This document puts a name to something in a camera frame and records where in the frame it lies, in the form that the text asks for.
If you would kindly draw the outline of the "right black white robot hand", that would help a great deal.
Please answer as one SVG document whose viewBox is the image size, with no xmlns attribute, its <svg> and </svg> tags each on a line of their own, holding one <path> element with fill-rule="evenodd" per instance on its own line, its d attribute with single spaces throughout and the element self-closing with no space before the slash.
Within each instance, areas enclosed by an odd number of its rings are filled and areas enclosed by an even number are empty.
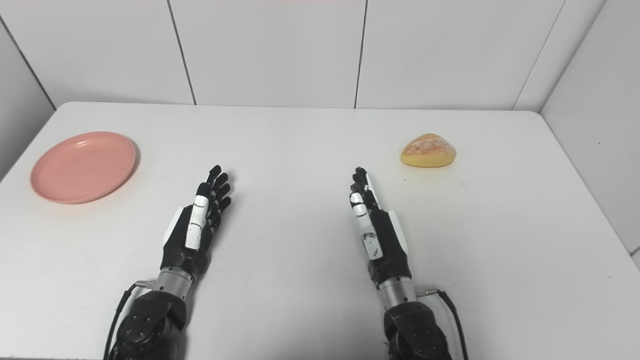
<svg viewBox="0 0 640 360">
<path fill-rule="evenodd" d="M 389 280 L 411 279 L 408 248 L 397 215 L 382 208 L 365 168 L 355 168 L 352 180 L 349 202 L 372 282 L 379 289 Z"/>
</svg>

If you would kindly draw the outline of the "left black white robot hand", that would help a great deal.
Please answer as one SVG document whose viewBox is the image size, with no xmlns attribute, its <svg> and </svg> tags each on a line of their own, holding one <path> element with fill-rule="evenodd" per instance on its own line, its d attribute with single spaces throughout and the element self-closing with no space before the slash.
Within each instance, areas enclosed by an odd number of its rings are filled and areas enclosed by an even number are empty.
<svg viewBox="0 0 640 360">
<path fill-rule="evenodd" d="M 193 202 L 176 210 L 163 239 L 160 268 L 179 268 L 198 278 L 210 264 L 210 247 L 231 205 L 229 174 L 217 164 L 199 184 Z"/>
</svg>

